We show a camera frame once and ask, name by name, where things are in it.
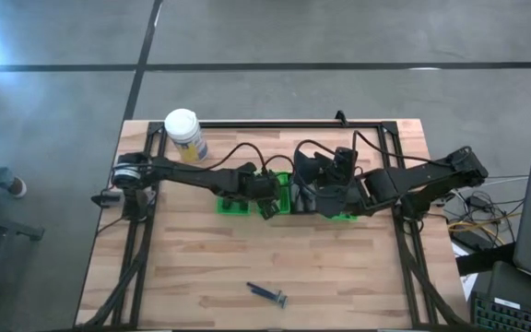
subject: white lid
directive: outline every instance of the white lid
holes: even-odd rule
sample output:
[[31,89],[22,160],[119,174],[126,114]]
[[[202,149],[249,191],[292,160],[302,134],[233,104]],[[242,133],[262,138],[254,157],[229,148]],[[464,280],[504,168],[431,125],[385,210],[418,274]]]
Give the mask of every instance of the white lid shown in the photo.
[[193,136],[198,127],[195,113],[186,109],[171,111],[165,117],[165,130],[172,138],[187,139]]

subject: keyboard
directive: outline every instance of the keyboard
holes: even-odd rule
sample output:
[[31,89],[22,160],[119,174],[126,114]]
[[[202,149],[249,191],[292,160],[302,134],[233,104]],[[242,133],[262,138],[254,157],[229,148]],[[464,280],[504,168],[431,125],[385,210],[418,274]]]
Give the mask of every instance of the keyboard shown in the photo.
[[470,295],[471,321],[478,327],[500,331],[531,332],[531,307],[473,291]]

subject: yellow cable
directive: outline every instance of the yellow cable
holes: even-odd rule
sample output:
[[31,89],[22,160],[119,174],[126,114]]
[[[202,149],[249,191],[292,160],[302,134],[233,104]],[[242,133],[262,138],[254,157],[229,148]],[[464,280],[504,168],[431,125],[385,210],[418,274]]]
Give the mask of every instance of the yellow cable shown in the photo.
[[[456,226],[456,225],[460,225],[460,226],[464,226],[464,225],[478,226],[478,225],[475,225],[475,224],[471,224],[470,222],[464,222],[464,221],[459,221],[459,222],[456,222],[456,224],[452,224],[452,226]],[[493,237],[495,239],[497,239],[497,241],[499,241],[499,243],[505,244],[505,242],[499,236],[497,236],[497,234],[495,234],[494,231],[492,231],[492,230],[490,230],[490,229],[488,229],[488,228],[486,228],[485,226],[482,226],[482,225],[480,225],[479,228],[482,229],[483,231],[486,231],[487,233],[493,235]],[[450,229],[448,231],[472,231],[472,230],[470,230],[470,227],[467,227],[467,228],[463,228],[462,230]]]
[[504,218],[509,218],[509,217],[516,217],[516,216],[519,216],[521,215],[522,212],[518,212],[518,213],[512,213],[511,215],[507,215],[505,217],[501,217],[501,218],[496,218],[496,219],[490,219],[490,220],[485,220],[485,221],[481,221],[481,222],[477,222],[476,224],[473,224],[472,226],[470,227],[466,227],[462,230],[455,230],[454,229],[454,226],[456,225],[461,225],[462,223],[464,223],[464,221],[458,221],[458,222],[455,222],[455,223],[451,223],[448,225],[448,229],[449,231],[472,231],[472,230],[475,230],[475,229],[478,229],[478,228],[482,228],[483,226],[487,225],[487,224],[490,224],[492,222],[495,222],[495,221],[499,221],[501,219],[504,219]]

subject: white cable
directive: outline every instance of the white cable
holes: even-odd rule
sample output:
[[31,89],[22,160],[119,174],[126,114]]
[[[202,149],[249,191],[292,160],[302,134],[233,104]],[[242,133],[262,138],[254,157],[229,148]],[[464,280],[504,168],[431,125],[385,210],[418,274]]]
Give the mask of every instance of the white cable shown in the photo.
[[502,175],[502,176],[488,176],[487,177],[487,180],[488,179],[517,179],[517,178],[524,178],[524,177],[528,177],[530,175]]
[[[525,177],[521,177],[521,178],[495,181],[495,182],[492,182],[492,183],[482,184],[480,187],[482,188],[484,186],[493,185],[493,184],[505,184],[505,183],[514,182],[514,181],[522,181],[522,180],[527,180],[528,178],[529,178],[529,176],[525,176]],[[474,189],[474,188],[465,188],[465,189],[460,190],[460,193],[468,191],[468,190],[472,190],[472,189]]]

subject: white container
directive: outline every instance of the white container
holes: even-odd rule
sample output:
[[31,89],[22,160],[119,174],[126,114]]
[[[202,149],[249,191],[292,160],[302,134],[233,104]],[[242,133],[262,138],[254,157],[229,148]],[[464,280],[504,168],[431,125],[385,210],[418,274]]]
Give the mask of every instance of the white container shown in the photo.
[[183,162],[197,162],[207,157],[208,145],[202,138],[194,112],[186,109],[171,111],[165,118],[165,130],[180,150]]

